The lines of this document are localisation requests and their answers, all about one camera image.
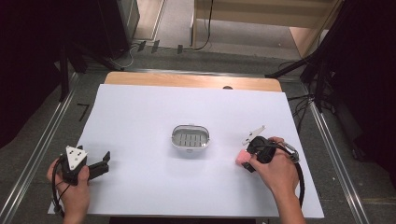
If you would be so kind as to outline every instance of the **gray floor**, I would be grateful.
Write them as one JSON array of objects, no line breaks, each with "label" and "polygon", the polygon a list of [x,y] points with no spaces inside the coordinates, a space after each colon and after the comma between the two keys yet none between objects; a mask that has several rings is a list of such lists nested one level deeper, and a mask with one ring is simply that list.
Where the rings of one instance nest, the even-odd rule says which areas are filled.
[{"label": "gray floor", "polygon": [[[174,7],[176,3],[177,0],[168,0],[166,6]],[[180,42],[172,42],[172,35],[166,37],[165,33],[170,31],[169,22],[166,22],[168,20],[166,17],[171,17],[172,15],[174,14],[169,13],[169,10],[167,11],[165,9],[163,23],[157,34],[157,39],[161,39],[164,47],[169,47],[176,42],[177,44],[182,43],[182,40],[178,40]],[[220,30],[216,24],[213,27],[213,31]],[[284,31],[282,27],[273,28],[278,31]],[[179,34],[177,36],[185,38],[182,37],[185,34],[184,30],[180,32],[183,35]],[[227,32],[230,36],[233,34],[233,31],[228,30]],[[260,47],[255,47],[254,45],[253,48],[233,48],[232,46],[244,45],[243,38],[231,39],[230,37],[223,38],[222,36],[215,32],[213,39],[211,39],[212,49],[219,48],[217,50],[185,50],[179,55],[177,55],[175,49],[163,48],[159,48],[158,52],[151,54],[150,46],[140,52],[134,50],[134,63],[126,70],[161,69],[249,74],[250,76],[260,77],[265,74],[274,73],[284,62],[298,59],[298,56],[296,56],[297,51],[292,47],[292,41],[289,38],[285,38],[285,44],[281,45],[286,46],[285,49],[277,49],[279,46],[276,44],[276,37],[267,38],[268,42],[262,44],[264,46],[270,46],[272,49],[262,50]],[[221,42],[227,43],[227,39],[231,41],[230,45],[221,44]],[[233,54],[234,51],[232,50],[234,49],[240,51],[238,55]],[[255,52],[257,49],[260,49],[260,54]],[[75,86],[76,92],[74,97],[64,114],[57,132],[50,141],[48,150],[44,154],[32,183],[26,191],[11,223],[62,223],[59,217],[47,214],[51,193],[50,184],[45,174],[49,164],[64,151],[65,146],[73,146],[77,143],[92,109],[97,88],[99,84],[104,82],[108,73],[102,65],[89,59],[87,60],[89,69],[86,74],[79,75],[79,82]],[[122,64],[127,64],[129,61],[130,58],[127,54],[117,60],[118,63]],[[302,69],[295,70],[280,79],[282,90],[288,97],[304,94],[303,85],[298,79]],[[59,96],[60,90],[58,89],[48,97],[46,102],[28,120],[19,135],[10,144],[0,148],[0,163],[3,164],[0,170],[0,203],[2,207],[6,203],[9,191],[18,180],[25,164],[31,158],[35,146],[41,134],[45,131],[53,112],[59,105]],[[290,110],[293,111],[298,103],[299,101],[291,101]],[[90,105],[90,110],[82,119],[81,117],[85,108],[78,104]],[[324,116],[351,179],[361,196],[363,207],[370,221],[372,223],[396,223],[396,216],[394,216],[396,209],[396,190],[389,182],[388,173],[375,163],[354,160],[351,154],[351,146],[336,116],[327,110],[324,111]],[[334,171],[329,154],[318,130],[318,125],[310,110],[307,110],[307,114],[303,120],[300,138],[325,214],[325,218],[311,219],[308,220],[308,223],[354,223],[355,220],[347,203],[347,198],[341,188],[340,181]],[[277,218],[271,218],[265,221],[266,223],[279,222]],[[88,216],[86,223],[108,223],[108,217]]]}]

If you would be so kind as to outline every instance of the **floor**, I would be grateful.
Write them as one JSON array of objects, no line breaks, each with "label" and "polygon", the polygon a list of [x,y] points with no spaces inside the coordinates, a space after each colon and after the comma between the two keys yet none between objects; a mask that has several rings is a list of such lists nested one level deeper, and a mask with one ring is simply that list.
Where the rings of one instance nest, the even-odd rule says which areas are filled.
[{"label": "floor", "polygon": [[[183,51],[177,54],[178,44],[189,45],[190,19],[192,0],[167,0],[164,5],[161,23],[155,40],[160,40],[156,53],[151,53],[150,46],[137,52],[132,51],[133,65],[127,71],[136,69],[159,69],[171,71],[216,72],[237,74],[238,76],[256,77],[271,74],[287,65],[287,62],[298,60],[298,51],[293,46],[290,32],[286,27],[247,27],[245,24],[212,23],[210,44],[201,51]],[[199,39],[205,41],[205,27],[202,27]],[[118,63],[127,64],[131,61],[125,54]],[[21,189],[24,195],[17,202],[17,209],[5,214],[2,210],[0,221],[6,215],[12,217],[8,223],[61,223],[59,217],[48,215],[50,205],[50,184],[45,177],[49,164],[64,150],[64,146],[73,145],[79,139],[85,122],[94,103],[98,86],[104,82],[108,70],[101,64],[87,59],[89,69],[86,74],[78,74],[71,78],[73,97],[67,105],[59,104],[60,90],[57,89],[46,102],[33,114],[19,135],[7,146],[0,149],[0,203],[7,204],[8,196],[21,180],[26,164],[32,162],[31,155],[44,148],[36,157],[37,167],[28,170],[30,185]],[[306,94],[295,70],[279,79],[283,92],[288,97]],[[290,101],[293,112],[300,101]],[[52,133],[46,144],[41,137],[47,132],[54,111],[65,107],[64,114],[56,124],[56,132]],[[371,223],[396,223],[396,190],[389,182],[388,173],[373,162],[356,161],[351,154],[351,145],[346,139],[337,117],[330,111],[323,113],[326,124],[336,143],[351,182],[356,188],[365,213]],[[300,138],[304,153],[318,191],[319,199],[325,213],[323,219],[309,219],[308,223],[365,223],[356,221],[346,198],[345,190],[340,184],[339,175],[334,169],[329,151],[318,129],[316,117],[307,110],[302,122]],[[108,217],[88,216],[86,223],[108,223]],[[266,218],[265,223],[279,223],[278,218]]]}]

